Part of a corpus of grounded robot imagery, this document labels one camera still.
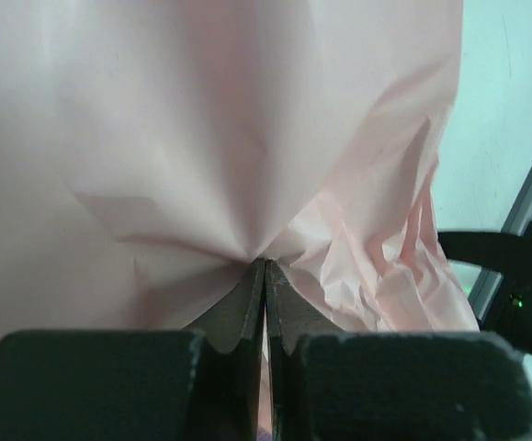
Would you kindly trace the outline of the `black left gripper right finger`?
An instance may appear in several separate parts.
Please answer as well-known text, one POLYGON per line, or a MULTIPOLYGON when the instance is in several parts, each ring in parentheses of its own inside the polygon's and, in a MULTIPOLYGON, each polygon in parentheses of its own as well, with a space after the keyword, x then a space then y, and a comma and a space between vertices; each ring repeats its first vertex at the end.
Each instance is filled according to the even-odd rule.
POLYGON ((532 387, 489 333, 349 333, 266 263, 276 440, 532 440, 532 387))

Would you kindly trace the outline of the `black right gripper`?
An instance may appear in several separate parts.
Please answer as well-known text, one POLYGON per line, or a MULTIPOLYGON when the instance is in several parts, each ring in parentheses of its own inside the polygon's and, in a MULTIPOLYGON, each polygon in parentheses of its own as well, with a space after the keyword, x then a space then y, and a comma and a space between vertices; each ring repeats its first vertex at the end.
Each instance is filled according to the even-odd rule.
POLYGON ((502 280, 483 310, 481 329, 532 355, 532 221, 521 235, 508 232, 440 232, 446 258, 499 274, 502 280))

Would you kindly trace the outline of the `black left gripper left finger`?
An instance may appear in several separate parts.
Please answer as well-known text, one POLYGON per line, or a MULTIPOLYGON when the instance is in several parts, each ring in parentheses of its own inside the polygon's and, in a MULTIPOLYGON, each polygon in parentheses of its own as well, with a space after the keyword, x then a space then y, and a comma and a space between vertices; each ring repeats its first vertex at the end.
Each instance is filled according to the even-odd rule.
POLYGON ((253 440, 266 265, 182 330, 0 340, 0 440, 253 440))

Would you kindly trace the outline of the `pink flower bouquet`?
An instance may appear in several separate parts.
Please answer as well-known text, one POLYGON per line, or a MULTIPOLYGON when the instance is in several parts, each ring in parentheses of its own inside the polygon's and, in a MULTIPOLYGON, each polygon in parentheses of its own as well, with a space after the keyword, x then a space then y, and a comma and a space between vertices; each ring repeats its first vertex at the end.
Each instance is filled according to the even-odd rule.
POLYGON ((0 1, 0 338, 176 328, 256 258, 350 331, 471 331, 430 187, 460 1, 0 1))

